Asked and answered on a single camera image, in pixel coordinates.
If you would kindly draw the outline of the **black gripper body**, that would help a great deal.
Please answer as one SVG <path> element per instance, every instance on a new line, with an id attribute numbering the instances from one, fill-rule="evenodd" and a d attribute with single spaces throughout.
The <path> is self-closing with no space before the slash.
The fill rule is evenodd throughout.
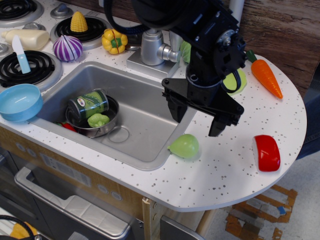
<path id="1" fill-rule="evenodd" d="M 244 108 L 222 87 L 223 80 L 212 71 L 200 74 L 186 68 L 185 78 L 165 78 L 163 96 L 177 96 L 186 101 L 187 107 L 211 116 L 227 114 L 239 118 Z"/>

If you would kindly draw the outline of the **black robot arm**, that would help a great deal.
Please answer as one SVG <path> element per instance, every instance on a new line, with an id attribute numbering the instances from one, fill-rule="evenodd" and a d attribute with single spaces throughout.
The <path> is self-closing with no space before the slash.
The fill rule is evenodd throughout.
<path id="1" fill-rule="evenodd" d="M 247 56 L 238 21 L 218 0 L 134 0 L 132 6 L 142 24 L 172 31 L 191 45 L 185 78 L 162 81 L 173 119 L 180 122 L 188 107 L 211 115 L 211 137 L 236 125 L 244 108 L 231 98 L 224 79 L 233 74 L 241 86 L 238 69 Z"/>

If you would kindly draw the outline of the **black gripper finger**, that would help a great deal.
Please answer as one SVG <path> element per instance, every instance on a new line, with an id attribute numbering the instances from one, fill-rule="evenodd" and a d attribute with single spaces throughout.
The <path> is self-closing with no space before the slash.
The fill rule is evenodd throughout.
<path id="1" fill-rule="evenodd" d="M 225 113 L 219 113 L 215 115 L 212 120 L 208 136 L 217 137 L 225 130 L 226 126 L 236 126 L 237 124 L 237 117 Z"/>
<path id="2" fill-rule="evenodd" d="M 187 102 L 174 95 L 167 95 L 166 100 L 172 118 L 180 123 L 188 109 Z"/>

